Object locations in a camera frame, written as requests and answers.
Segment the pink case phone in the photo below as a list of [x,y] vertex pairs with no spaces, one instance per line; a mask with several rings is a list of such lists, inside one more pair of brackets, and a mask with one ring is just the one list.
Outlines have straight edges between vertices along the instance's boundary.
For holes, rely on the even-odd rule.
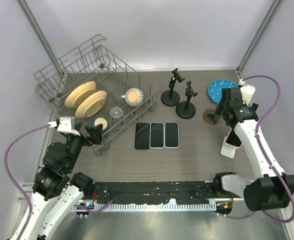
[[226,143],[232,145],[236,148],[240,148],[242,146],[242,142],[239,137],[235,134],[235,131],[232,129],[226,139]]

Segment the black phone stand tall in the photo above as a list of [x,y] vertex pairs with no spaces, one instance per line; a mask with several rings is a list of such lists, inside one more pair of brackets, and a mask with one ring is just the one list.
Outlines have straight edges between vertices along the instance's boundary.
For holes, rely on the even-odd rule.
[[193,88],[191,87],[191,81],[188,81],[186,85],[187,87],[185,96],[187,97],[187,100],[178,103],[175,111],[178,117],[182,119],[191,119],[196,114],[196,108],[190,101],[191,98],[197,96],[198,93],[194,92]]

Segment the black phone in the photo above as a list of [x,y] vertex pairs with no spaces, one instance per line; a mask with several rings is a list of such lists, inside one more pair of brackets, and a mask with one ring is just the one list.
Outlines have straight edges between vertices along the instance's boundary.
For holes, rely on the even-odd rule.
[[148,150],[150,137],[150,125],[148,123],[137,123],[135,126],[135,144],[136,150]]

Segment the black phone stand short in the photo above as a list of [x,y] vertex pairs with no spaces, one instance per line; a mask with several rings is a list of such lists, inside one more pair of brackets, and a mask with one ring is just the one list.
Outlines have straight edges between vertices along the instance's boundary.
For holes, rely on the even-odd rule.
[[164,104],[165,106],[168,106],[168,107],[174,107],[180,102],[180,95],[176,91],[174,91],[174,87],[175,87],[176,81],[181,83],[182,81],[185,80],[178,73],[178,68],[175,68],[172,71],[172,74],[173,74],[173,76],[171,77],[171,79],[169,81],[169,85],[168,85],[169,90],[166,90],[161,94],[162,104]]

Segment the lavender phone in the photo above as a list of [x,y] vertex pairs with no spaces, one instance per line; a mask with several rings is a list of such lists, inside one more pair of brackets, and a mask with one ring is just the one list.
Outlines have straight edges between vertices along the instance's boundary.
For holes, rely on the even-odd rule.
[[165,148],[177,149],[180,146],[179,124],[177,122],[165,122]]

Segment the purple case phone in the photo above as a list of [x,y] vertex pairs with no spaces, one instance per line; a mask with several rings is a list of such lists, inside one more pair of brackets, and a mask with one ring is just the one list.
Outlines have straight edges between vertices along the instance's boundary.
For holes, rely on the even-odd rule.
[[163,122],[150,123],[149,146],[152,149],[164,148],[164,123]]

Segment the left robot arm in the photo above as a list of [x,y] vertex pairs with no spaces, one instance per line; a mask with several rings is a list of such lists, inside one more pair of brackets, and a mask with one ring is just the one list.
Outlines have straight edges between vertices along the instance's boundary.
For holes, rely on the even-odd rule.
[[[5,171],[25,197],[28,208],[12,240],[49,240],[68,212],[80,199],[89,199],[93,195],[94,181],[83,173],[72,173],[74,165],[83,147],[99,145],[102,142],[103,124],[86,126],[88,136],[80,133],[82,123],[75,123],[73,117],[61,117],[45,125],[31,129],[14,139],[4,153]],[[38,130],[54,128],[66,138],[66,143],[50,144],[43,157],[43,168],[36,174],[30,196],[12,176],[8,163],[11,147],[20,139]]]

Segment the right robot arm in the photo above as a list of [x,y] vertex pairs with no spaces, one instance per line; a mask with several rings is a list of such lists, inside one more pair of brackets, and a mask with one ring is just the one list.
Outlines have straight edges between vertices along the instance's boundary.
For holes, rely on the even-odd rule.
[[236,149],[243,146],[254,178],[245,179],[233,172],[218,173],[212,185],[214,195],[222,198],[231,192],[242,197],[253,212],[286,208],[294,193],[294,175],[287,175],[272,154],[259,126],[258,105],[245,104],[240,87],[224,88],[221,96],[216,114],[231,127],[221,155],[232,158]]

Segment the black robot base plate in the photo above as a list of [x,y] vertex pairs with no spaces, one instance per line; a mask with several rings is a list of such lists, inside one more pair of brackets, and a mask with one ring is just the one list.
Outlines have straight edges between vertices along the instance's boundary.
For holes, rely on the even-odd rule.
[[238,199],[239,196],[218,190],[205,181],[123,181],[96,182],[92,196],[99,204],[160,205],[174,199],[177,204],[206,204],[209,199]]

